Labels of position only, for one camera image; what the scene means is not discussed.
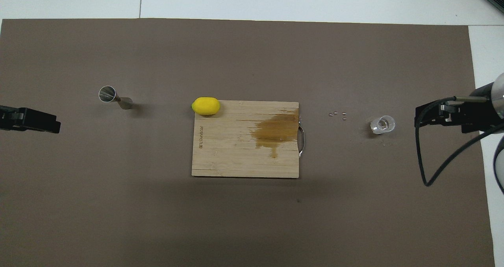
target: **black cable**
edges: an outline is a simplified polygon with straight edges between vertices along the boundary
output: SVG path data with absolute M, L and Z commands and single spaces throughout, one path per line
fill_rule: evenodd
M 470 147 L 474 143 L 478 142 L 479 140 L 485 138 L 486 136 L 489 136 L 490 134 L 494 134 L 495 132 L 504 129 L 504 123 L 502 123 L 502 124 L 499 124 L 499 125 L 497 125 L 495 127 L 492 127 L 491 129 L 488 129 L 484 133 L 482 133 L 482 134 L 480 134 L 480 135 L 472 138 L 471 140 L 469 140 L 467 143 L 465 143 L 460 148 L 458 148 L 455 152 L 453 152 L 453 154 L 451 154 L 441 164 L 441 166 L 436 170 L 436 172 L 434 173 L 434 175 L 432 176 L 432 178 L 429 181 L 427 181 L 427 179 L 425 179 L 425 172 L 423 170 L 422 154 L 421 154 L 421 149 L 420 149 L 420 134 L 419 134 L 419 131 L 420 131 L 421 121 L 423 120 L 423 118 L 425 117 L 425 114 L 427 114 L 427 112 L 429 110 L 431 110 L 431 109 L 433 109 L 435 107 L 438 107 L 439 105 L 441 105 L 441 104 L 443 104 L 445 102 L 449 102 L 449 101 L 452 101 L 452 100 L 457 100 L 457 98 L 454 97 L 454 96 L 452 96 L 450 98 L 442 98 L 441 100 L 437 100 L 437 101 L 433 102 L 432 104 L 429 104 L 420 113 L 420 115 L 418 116 L 418 119 L 417 119 L 417 121 L 415 123 L 416 154 L 418 156 L 418 165 L 420 167 L 420 173 L 422 175 L 422 181 L 423 181 L 423 184 L 425 186 L 431 186 L 432 183 L 434 183 L 434 181 L 437 179 L 437 177 L 439 176 L 439 174 L 441 174 L 441 172 L 448 166 L 448 164 L 451 161 L 453 161 L 453 159 L 455 159 L 461 152 L 464 152 L 465 149 L 467 149 L 468 147 Z

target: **clear plastic cup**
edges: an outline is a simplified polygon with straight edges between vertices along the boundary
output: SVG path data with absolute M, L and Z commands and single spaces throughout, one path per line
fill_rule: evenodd
M 396 128 L 396 121 L 388 115 L 376 118 L 371 121 L 371 130 L 374 134 L 385 134 Z

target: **small metal piece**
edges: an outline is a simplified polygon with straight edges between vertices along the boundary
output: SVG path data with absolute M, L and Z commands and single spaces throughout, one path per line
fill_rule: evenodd
M 298 121 L 298 124 L 299 124 L 299 127 L 297 130 L 301 130 L 301 136 L 303 136 L 303 145 L 301 147 L 301 150 L 299 151 L 299 157 L 301 157 L 301 154 L 303 153 L 303 149 L 304 149 L 304 130 L 301 127 L 301 120 Z
M 441 111 L 447 111 L 449 113 L 455 113 L 455 112 L 457 112 L 457 108 L 456 107 L 454 107 L 454 106 L 448 106 L 447 104 L 440 105 L 439 109 Z
M 457 102 L 486 102 L 488 98 L 485 96 L 456 96 Z

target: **wooden cutting board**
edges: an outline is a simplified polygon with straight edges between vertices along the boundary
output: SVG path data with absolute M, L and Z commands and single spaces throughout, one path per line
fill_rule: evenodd
M 298 178 L 298 102 L 220 100 L 195 114 L 193 176 Z

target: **toy lemon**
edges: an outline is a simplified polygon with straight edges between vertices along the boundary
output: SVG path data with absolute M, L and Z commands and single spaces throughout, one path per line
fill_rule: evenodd
M 191 104 L 191 108 L 199 115 L 214 115 L 220 109 L 220 102 L 216 98 L 202 96 Z

